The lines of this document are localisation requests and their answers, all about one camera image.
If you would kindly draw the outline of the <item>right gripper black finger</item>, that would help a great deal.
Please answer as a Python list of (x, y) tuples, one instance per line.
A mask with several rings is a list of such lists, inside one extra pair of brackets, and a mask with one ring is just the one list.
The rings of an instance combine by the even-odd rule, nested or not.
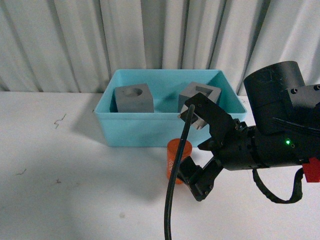
[(194, 106), (191, 122), (203, 120), (209, 125), (210, 138), (200, 143), (197, 147), (200, 150), (220, 150), (225, 146), (225, 141), (236, 132), (236, 123), (232, 116), (225, 112), (216, 103), (205, 98), (204, 102), (191, 104)]
[(201, 167), (188, 156), (180, 163), (178, 178), (188, 186), (194, 198), (201, 202), (214, 188), (215, 179), (223, 169), (220, 161), (214, 157)]

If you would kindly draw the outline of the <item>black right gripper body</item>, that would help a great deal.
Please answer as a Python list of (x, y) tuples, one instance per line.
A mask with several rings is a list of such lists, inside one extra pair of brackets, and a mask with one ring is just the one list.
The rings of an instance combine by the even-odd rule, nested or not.
[(214, 166), (229, 171), (299, 166), (309, 157), (298, 156), (298, 142), (286, 131), (262, 134), (256, 126), (212, 128)]

